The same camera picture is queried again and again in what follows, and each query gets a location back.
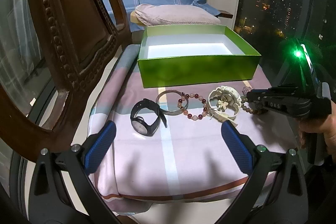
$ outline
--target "blue gripper pad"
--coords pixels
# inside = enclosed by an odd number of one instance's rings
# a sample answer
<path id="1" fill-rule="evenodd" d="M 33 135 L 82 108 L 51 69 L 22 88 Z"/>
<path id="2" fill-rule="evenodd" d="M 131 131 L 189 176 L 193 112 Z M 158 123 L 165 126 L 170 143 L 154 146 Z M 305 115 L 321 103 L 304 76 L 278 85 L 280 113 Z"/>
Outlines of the blue gripper pad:
<path id="1" fill-rule="evenodd" d="M 83 144 L 83 146 L 88 146 L 88 151 L 85 153 L 84 158 L 84 170 L 87 175 L 97 171 L 98 166 L 116 137 L 116 133 L 116 124 L 113 121 L 108 121 L 99 133 L 87 138 Z"/>
<path id="2" fill-rule="evenodd" d="M 241 135 L 230 121 L 225 121 L 222 123 L 221 133 L 223 140 L 225 141 L 232 156 L 238 164 L 239 169 L 244 174 L 251 175 L 254 165 L 253 156 L 241 140 L 241 137 L 248 137 L 246 135 Z"/>

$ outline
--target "white watch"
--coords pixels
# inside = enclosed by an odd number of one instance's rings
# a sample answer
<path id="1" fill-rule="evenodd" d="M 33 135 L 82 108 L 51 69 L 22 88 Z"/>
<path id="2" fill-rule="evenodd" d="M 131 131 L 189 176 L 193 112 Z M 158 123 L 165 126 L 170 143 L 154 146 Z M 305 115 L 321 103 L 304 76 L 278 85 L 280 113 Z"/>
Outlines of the white watch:
<path id="1" fill-rule="evenodd" d="M 210 104 L 210 100 L 216 97 L 220 98 L 218 100 L 218 107 L 214 107 Z M 239 93 L 237 92 L 237 90 L 230 86 L 219 86 L 209 94 L 207 100 L 207 108 L 210 115 L 214 116 L 220 122 L 229 120 L 235 127 L 238 124 L 235 123 L 233 120 L 236 118 L 241 106 L 242 99 Z M 230 107 L 235 110 L 233 116 L 229 116 L 225 113 L 226 107 Z"/>

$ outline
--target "black watch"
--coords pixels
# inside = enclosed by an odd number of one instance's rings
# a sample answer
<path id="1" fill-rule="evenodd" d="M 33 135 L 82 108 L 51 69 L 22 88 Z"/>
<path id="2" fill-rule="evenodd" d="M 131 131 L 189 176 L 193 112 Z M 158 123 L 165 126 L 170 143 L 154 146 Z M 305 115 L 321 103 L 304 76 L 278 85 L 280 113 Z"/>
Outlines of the black watch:
<path id="1" fill-rule="evenodd" d="M 142 117 L 140 116 L 135 117 L 137 112 L 143 108 L 148 108 L 150 110 L 153 110 L 155 114 L 157 115 L 157 119 L 150 126 L 143 120 Z M 162 110 L 160 109 L 160 106 L 157 103 L 149 99 L 143 99 L 142 101 L 137 102 L 131 111 L 132 127 L 135 129 L 135 131 L 145 136 L 153 136 L 155 130 L 159 126 L 160 118 L 163 121 L 163 124 L 165 125 L 165 127 L 167 127 L 167 120 Z"/>

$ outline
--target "pillow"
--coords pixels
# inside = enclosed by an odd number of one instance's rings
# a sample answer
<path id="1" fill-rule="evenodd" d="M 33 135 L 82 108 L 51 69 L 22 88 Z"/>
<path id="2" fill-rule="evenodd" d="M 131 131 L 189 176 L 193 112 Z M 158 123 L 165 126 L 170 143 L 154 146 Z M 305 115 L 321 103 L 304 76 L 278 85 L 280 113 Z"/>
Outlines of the pillow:
<path id="1" fill-rule="evenodd" d="M 146 26 L 169 24 L 212 24 L 221 21 L 200 7 L 193 5 L 159 5 L 140 4 L 135 8 L 139 21 Z"/>

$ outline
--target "white floor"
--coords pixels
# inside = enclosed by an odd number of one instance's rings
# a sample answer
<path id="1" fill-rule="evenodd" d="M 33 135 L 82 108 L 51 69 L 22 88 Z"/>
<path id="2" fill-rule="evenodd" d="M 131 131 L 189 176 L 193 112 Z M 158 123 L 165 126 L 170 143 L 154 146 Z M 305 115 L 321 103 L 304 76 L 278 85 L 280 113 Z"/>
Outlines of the white floor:
<path id="1" fill-rule="evenodd" d="M 73 144 L 82 144 L 87 136 L 87 126 L 89 120 L 89 114 L 91 107 L 95 103 L 103 85 L 109 76 L 116 60 L 117 56 L 114 57 L 111 62 L 106 66 L 103 76 L 100 82 L 93 90 L 90 95 L 88 102 L 86 104 L 86 109 L 83 114 L 82 120 L 78 126 L 75 137 L 73 139 Z M 46 112 L 43 115 L 41 124 L 43 124 L 54 106 L 57 93 L 53 96 L 50 104 L 48 105 Z M 35 164 L 33 162 L 28 162 L 26 171 L 26 185 L 25 185 L 25 201 L 26 210 L 28 215 L 28 197 L 29 188 L 31 184 L 31 179 L 33 175 Z M 82 205 L 75 188 L 71 182 L 69 174 L 67 172 L 62 172 L 65 184 L 67 186 L 69 195 L 77 210 L 86 213 L 84 206 Z M 222 215 L 222 213 L 230 205 L 230 200 L 221 200 L 217 202 L 210 203 L 168 203 L 168 204 L 155 204 L 147 212 L 140 213 L 132 216 L 140 224 L 212 224 Z"/>

